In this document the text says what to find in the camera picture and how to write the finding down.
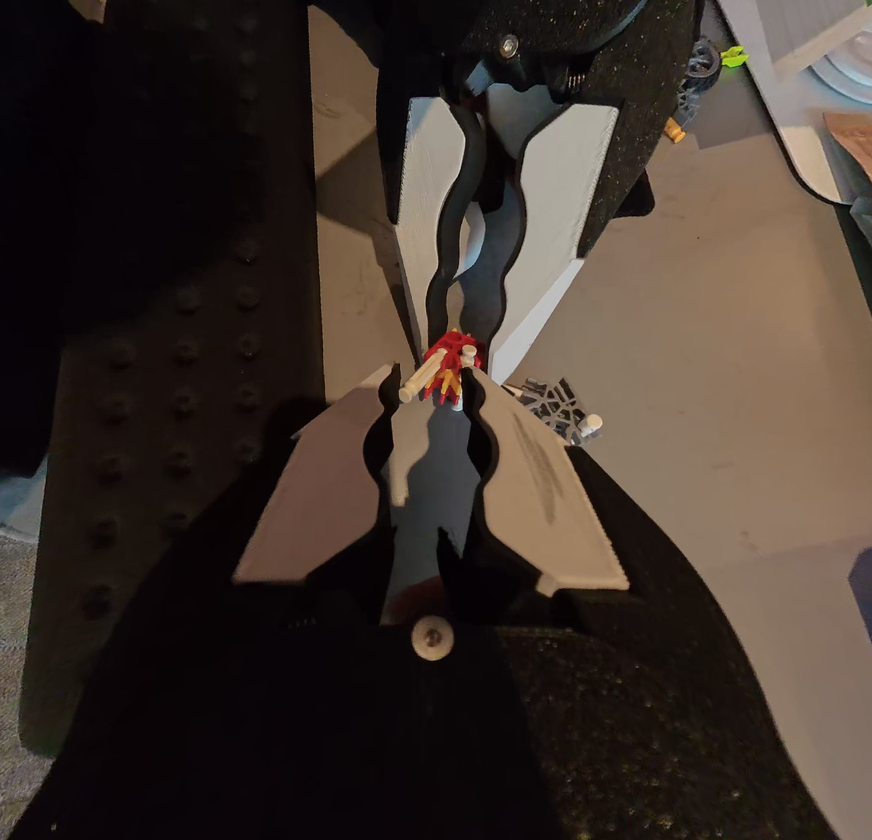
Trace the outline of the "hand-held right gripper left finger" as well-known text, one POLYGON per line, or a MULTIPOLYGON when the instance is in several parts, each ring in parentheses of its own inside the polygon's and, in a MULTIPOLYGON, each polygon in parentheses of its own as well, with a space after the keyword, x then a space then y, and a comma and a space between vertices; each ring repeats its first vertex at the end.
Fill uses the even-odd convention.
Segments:
POLYGON ((383 470, 399 381, 398 363, 387 363, 297 432, 235 584, 302 584, 335 562, 387 584, 395 547, 383 470))

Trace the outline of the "black dimpled pad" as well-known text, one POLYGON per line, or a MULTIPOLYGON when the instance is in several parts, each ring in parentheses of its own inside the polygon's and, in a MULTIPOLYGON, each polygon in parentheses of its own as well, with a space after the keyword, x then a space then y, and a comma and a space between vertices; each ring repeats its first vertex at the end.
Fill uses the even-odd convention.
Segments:
POLYGON ((302 0, 108 0, 19 707, 55 756, 139 583, 324 395, 302 0))

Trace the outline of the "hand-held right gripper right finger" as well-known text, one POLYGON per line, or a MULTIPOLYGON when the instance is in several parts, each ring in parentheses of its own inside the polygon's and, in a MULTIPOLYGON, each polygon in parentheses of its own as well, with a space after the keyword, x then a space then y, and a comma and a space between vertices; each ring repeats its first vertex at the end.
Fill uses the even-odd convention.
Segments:
POLYGON ((464 369, 462 386, 468 454, 481 478, 474 523, 495 562, 548 598, 564 589, 626 592, 566 444, 481 369, 464 369))

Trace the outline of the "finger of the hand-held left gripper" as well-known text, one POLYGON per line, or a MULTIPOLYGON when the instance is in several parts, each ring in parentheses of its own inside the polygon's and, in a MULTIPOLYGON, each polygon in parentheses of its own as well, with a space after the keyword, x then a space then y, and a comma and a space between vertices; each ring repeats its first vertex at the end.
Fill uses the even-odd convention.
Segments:
POLYGON ((520 234, 500 282, 503 309, 489 376, 514 373, 579 273, 577 256, 619 109, 569 104, 537 127, 519 156, 520 234))
POLYGON ((448 329, 453 280, 481 253, 486 226, 474 194, 485 160, 478 114, 440 97, 411 100, 394 231, 420 358, 448 329))

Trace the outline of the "white rounded board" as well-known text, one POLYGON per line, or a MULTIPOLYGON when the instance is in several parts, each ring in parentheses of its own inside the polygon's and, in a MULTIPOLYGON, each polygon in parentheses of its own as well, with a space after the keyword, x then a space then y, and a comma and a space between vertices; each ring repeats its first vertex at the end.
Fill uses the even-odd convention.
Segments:
POLYGON ((870 116, 870 64, 831 60, 870 34, 870 0, 716 0, 797 178, 818 198, 850 205, 859 173, 826 115, 870 116))

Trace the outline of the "red toy connector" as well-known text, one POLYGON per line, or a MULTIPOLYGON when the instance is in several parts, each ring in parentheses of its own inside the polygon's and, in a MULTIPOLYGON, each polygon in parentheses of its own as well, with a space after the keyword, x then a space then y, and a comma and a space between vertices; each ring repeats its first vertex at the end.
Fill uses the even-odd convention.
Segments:
MULTIPOLYGON (((451 331, 446 332, 427 352, 426 356, 429 358, 430 356, 437 354, 439 351, 444 350, 445 353, 442 356, 442 364, 441 371, 453 368, 459 369, 462 372, 460 367, 460 352, 463 345, 471 344, 477 347, 478 350, 478 358, 479 358, 479 366, 483 367, 483 362, 485 361, 486 356, 486 345, 484 342, 479 341, 468 335, 463 333, 457 328, 453 328, 451 331)), ((427 399, 432 396, 435 396, 438 403, 438 394, 433 393, 433 382, 429 383, 426 388, 423 390, 423 398, 427 399)))

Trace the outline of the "black toy wheel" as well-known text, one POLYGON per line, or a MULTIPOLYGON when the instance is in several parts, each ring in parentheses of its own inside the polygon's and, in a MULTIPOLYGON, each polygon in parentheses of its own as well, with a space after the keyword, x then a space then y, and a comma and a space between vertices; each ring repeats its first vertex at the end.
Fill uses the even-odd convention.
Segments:
POLYGON ((685 81, 692 85, 711 86, 717 82, 722 70, 721 53, 706 36, 701 36, 692 49, 685 71, 685 81))

